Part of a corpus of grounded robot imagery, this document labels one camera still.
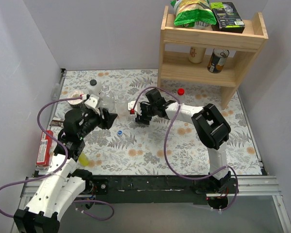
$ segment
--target floral tablecloth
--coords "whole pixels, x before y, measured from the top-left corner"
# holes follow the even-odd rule
[[[157,83],[157,69],[138,70],[85,70],[68,71],[60,98],[67,98],[72,90],[86,91],[87,83],[99,79],[109,85],[115,98],[124,95],[135,100],[147,86]],[[204,106],[215,104],[221,110],[220,87],[164,80],[162,88],[173,93],[184,88],[186,104]],[[171,99],[165,93],[166,100]],[[55,117],[64,119],[71,107],[67,102],[58,104]],[[237,93],[228,107],[221,110],[232,128],[227,142],[227,161],[240,175],[259,175],[261,170],[250,132]],[[118,118],[108,130],[95,129],[86,138],[83,150],[89,164],[85,169],[99,175],[173,175],[163,155],[163,141],[169,120],[154,117],[149,126],[137,124],[133,116]],[[52,126],[57,136],[60,127]],[[193,125],[175,121],[167,143],[167,156],[173,168],[185,175],[208,174],[209,158]]]

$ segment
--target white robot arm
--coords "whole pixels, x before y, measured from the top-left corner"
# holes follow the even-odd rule
[[[85,110],[68,111],[65,114],[64,128],[58,134],[58,140],[67,148],[67,160],[64,149],[57,145],[47,172],[50,176],[42,180],[24,210],[18,209],[14,214],[14,221],[20,233],[57,233],[62,216],[77,195],[93,190],[92,173],[75,169],[85,146],[83,139],[96,127],[108,130],[117,114],[97,108],[100,101],[98,96],[82,97],[85,100]],[[54,173],[63,163],[65,163],[63,167]]]
[[[165,101],[157,89],[152,89],[146,93],[149,102],[137,103],[135,111],[136,122],[149,124],[153,116],[159,116],[166,119],[172,119],[178,109],[178,103],[175,101]],[[135,101],[131,101],[128,110],[133,109]],[[205,107],[196,107],[181,104],[181,109],[176,120],[181,120],[193,124],[201,142],[207,147],[210,161],[210,173],[217,169],[227,166],[226,161],[226,141],[231,129],[229,124],[223,118],[219,110],[213,105],[208,104]],[[230,178],[228,168],[224,168],[213,177],[218,181],[217,185],[221,187]]]

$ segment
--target red box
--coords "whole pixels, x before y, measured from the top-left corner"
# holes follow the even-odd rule
[[[53,136],[53,132],[51,130],[47,130],[47,132]],[[52,139],[42,132],[41,142],[38,152],[38,158],[36,165],[37,166],[48,166],[49,165],[49,150],[52,146]]]

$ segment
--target wooden shelf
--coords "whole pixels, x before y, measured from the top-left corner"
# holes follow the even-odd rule
[[[208,71],[209,60],[210,56],[205,55],[202,63],[194,64],[189,61],[188,53],[165,51],[161,76],[168,80],[236,87],[232,59],[227,59],[224,69],[219,74]]]
[[[256,52],[267,38],[266,32],[257,30],[261,24],[251,20],[243,20],[246,26],[243,33],[213,31],[211,26],[205,30],[177,27],[174,26],[174,21],[175,15],[168,14],[164,27],[165,43],[180,42],[205,48]]]
[[[268,40],[262,13],[256,13],[252,20],[243,20],[243,33],[218,32],[212,27],[204,30],[176,27],[174,21],[175,15],[168,14],[166,6],[161,26],[158,87],[162,79],[219,85],[221,106],[225,109]],[[213,74],[207,69],[210,56],[205,55],[200,64],[191,63],[188,53],[165,51],[165,44],[236,50],[236,53],[227,59],[220,73]]]

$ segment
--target green snack bag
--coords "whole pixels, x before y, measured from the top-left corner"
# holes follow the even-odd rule
[[[217,23],[208,0],[173,0],[171,5],[176,14],[175,26],[189,24],[196,28]]]

